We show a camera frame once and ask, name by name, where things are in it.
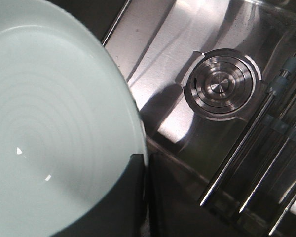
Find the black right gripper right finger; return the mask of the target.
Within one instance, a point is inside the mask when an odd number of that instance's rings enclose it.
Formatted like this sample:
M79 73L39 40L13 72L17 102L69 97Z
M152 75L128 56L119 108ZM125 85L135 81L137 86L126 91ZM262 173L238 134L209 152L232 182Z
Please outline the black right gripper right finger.
M188 174L162 154L149 158L149 220L153 237L261 237L262 226L233 223L220 211L200 207L180 178Z

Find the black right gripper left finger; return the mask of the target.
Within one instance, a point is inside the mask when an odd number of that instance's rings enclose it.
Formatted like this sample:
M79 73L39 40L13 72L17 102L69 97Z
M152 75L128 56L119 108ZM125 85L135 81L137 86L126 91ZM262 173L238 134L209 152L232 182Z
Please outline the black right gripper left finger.
M138 237L144 218L145 163L132 154L121 177L90 211L55 237Z

